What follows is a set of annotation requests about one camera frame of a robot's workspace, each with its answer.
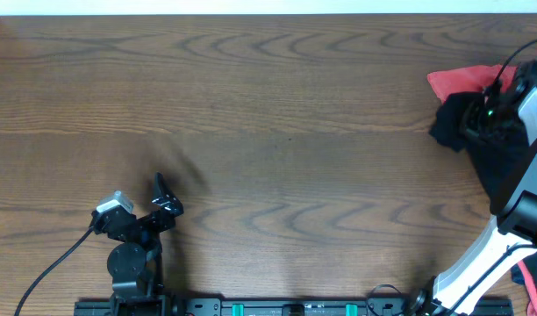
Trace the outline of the black t-shirt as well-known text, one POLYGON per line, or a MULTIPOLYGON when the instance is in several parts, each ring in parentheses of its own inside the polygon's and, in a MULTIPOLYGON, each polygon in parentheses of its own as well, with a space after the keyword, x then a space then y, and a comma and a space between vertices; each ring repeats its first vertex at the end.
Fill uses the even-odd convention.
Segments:
POLYGON ((502 145, 479 144, 459 132, 459 124, 469 105, 481 96, 478 92, 451 94, 436 112, 429 134, 443 147, 456 153, 465 149, 484 191, 490 199, 526 153, 529 144, 525 133, 512 133, 502 145))

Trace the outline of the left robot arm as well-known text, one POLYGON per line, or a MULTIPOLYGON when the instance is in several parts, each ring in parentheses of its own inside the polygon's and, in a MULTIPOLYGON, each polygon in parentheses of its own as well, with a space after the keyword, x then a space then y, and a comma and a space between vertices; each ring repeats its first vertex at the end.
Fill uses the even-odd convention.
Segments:
POLYGON ((163 292, 160 234, 174 228, 175 218, 183 214, 183 204, 159 172, 154 176, 151 202, 158 209, 137 217, 133 202, 117 190, 102 199, 91 213, 93 232, 119 242, 107 259, 107 269, 114 295, 127 301, 163 292))

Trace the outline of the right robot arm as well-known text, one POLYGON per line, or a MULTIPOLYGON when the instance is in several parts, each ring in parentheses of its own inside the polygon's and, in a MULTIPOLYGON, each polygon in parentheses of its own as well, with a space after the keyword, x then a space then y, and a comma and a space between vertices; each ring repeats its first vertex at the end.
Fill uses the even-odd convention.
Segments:
POLYGON ((520 64, 507 89, 497 76, 481 92, 449 95, 430 134, 442 146, 468 151, 490 196, 490 218, 458 261, 402 313, 510 315, 510 301, 484 293, 537 253, 537 60, 520 64))

